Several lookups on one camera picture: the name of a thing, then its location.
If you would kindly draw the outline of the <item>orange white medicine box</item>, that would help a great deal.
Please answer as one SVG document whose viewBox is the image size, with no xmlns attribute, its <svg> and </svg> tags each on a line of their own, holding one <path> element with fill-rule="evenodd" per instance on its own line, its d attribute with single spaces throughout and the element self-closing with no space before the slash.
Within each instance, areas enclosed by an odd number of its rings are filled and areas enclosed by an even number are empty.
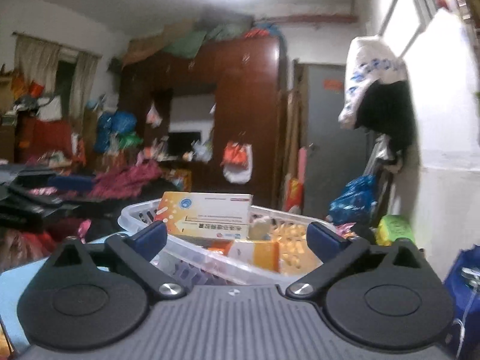
<svg viewBox="0 0 480 360">
<path fill-rule="evenodd" d="M 252 196 L 241 193 L 166 192 L 154 219 L 173 236 L 246 239 Z"/>
</svg>

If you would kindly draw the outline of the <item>blue plastic bag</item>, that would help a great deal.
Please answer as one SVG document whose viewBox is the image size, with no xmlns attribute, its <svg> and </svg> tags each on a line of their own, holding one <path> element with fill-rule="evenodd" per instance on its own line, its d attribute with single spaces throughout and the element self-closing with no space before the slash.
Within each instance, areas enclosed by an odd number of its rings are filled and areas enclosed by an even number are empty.
<svg viewBox="0 0 480 360">
<path fill-rule="evenodd" d="M 329 204 L 328 216 L 335 226 L 368 224 L 377 204 L 377 180 L 363 175 L 346 184 L 342 194 Z"/>
</svg>

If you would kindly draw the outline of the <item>green box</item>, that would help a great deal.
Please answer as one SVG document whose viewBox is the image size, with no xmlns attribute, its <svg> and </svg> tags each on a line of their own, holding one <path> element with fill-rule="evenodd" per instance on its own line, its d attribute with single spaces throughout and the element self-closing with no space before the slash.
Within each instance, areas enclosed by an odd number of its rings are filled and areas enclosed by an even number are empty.
<svg viewBox="0 0 480 360">
<path fill-rule="evenodd" d="M 400 215 L 387 214 L 383 216 L 375 233 L 376 243 L 380 246 L 392 245 L 398 239 L 408 239 L 415 242 L 412 228 L 408 221 Z"/>
</svg>

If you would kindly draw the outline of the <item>magenta blanket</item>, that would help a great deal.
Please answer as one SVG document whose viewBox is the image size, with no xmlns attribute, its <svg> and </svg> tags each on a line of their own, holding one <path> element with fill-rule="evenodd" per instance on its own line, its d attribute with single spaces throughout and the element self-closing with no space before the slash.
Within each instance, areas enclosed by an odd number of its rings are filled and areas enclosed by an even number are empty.
<svg viewBox="0 0 480 360">
<path fill-rule="evenodd" d="M 137 197 L 144 186 L 161 176 L 162 171 L 155 161 L 102 173 L 94 178 L 88 197 L 117 200 Z"/>
</svg>

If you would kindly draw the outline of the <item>white plastic laundry basket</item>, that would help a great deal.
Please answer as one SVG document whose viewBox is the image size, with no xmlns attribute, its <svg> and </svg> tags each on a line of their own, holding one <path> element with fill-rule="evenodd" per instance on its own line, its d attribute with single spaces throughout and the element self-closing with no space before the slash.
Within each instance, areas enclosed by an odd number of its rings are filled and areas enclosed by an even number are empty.
<svg viewBox="0 0 480 360">
<path fill-rule="evenodd" d="M 300 277 L 320 267 L 322 261 L 307 246 L 307 226 L 315 218 L 275 211 L 253 205 L 250 209 L 253 220 L 269 220 L 273 234 L 286 244 L 281 246 L 280 271 L 257 267 L 243 262 L 239 256 L 223 255 L 211 251 L 207 242 L 195 243 L 170 236 L 167 245 L 155 256 L 152 263 L 177 282 L 192 288 L 195 285 L 279 285 L 286 289 Z"/>
</svg>

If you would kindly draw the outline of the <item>blue bags pile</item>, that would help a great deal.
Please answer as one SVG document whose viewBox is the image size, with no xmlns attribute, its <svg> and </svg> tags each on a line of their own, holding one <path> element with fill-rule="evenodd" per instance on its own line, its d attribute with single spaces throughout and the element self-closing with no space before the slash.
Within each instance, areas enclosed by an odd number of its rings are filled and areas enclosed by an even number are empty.
<svg viewBox="0 0 480 360">
<path fill-rule="evenodd" d="M 136 126 L 137 118 L 132 113 L 103 112 L 97 120 L 94 151 L 105 154 L 143 144 L 143 139 L 136 133 Z"/>
</svg>

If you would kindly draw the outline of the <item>grey door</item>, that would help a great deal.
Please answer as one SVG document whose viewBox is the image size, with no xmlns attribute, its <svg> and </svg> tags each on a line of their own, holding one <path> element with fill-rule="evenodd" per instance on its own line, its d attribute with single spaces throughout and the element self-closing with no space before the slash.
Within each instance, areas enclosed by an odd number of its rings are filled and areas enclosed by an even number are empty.
<svg viewBox="0 0 480 360">
<path fill-rule="evenodd" d="M 344 106 L 345 67 L 306 63 L 299 67 L 299 89 L 306 100 L 303 214 L 323 219 L 346 184 L 363 174 L 368 140 L 363 130 L 344 129 L 338 121 Z"/>
</svg>

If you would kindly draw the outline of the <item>beige curtains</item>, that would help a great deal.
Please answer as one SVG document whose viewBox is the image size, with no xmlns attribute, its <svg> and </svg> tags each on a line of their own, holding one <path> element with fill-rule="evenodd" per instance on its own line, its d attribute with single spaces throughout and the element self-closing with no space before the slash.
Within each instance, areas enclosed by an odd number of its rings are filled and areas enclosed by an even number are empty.
<svg viewBox="0 0 480 360">
<path fill-rule="evenodd" d="M 44 87 L 47 94 L 52 93 L 64 46 L 20 33 L 15 33 L 15 36 L 15 69 L 24 75 L 28 84 L 35 81 Z M 71 121 L 80 124 L 83 122 L 84 109 L 90 99 L 99 60 L 100 57 L 89 52 L 77 52 L 68 103 L 68 117 Z"/>
</svg>

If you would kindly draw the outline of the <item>blue tote bag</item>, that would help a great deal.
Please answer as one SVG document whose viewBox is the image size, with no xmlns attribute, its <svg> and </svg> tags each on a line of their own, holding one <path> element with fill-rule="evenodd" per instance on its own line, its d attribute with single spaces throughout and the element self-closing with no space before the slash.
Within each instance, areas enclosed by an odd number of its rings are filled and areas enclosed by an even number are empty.
<svg viewBox="0 0 480 360">
<path fill-rule="evenodd" d="M 462 250 L 444 282 L 454 300 L 447 347 L 456 359 L 479 358 L 479 246 Z"/>
</svg>

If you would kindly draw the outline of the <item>orange white hanging bag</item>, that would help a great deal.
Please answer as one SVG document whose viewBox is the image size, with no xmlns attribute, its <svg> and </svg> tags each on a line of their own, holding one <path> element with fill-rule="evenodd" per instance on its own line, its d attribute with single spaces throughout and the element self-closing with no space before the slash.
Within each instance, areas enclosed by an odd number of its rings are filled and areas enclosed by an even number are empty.
<svg viewBox="0 0 480 360">
<path fill-rule="evenodd" d="M 249 144 L 229 141 L 221 162 L 224 178 L 235 185 L 245 185 L 251 180 L 253 152 Z"/>
</svg>

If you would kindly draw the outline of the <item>dark red wooden wardrobe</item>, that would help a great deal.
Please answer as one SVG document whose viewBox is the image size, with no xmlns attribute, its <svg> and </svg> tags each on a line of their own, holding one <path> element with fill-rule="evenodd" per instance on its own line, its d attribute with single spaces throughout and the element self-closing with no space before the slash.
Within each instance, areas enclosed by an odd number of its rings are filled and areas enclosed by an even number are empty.
<svg viewBox="0 0 480 360">
<path fill-rule="evenodd" d="M 195 192 L 244 193 L 258 206 L 274 206 L 281 163 L 280 121 L 284 88 L 284 53 L 277 37 L 238 38 L 210 42 L 193 59 L 159 51 L 129 64 L 120 77 L 119 108 L 137 118 L 137 133 L 146 145 L 168 132 L 175 97 L 188 97 L 185 109 L 199 108 L 200 96 L 214 96 L 212 158 L 208 163 L 176 161 L 191 171 Z M 223 175 L 224 148 L 233 141 L 249 144 L 251 179 L 231 184 Z"/>
</svg>

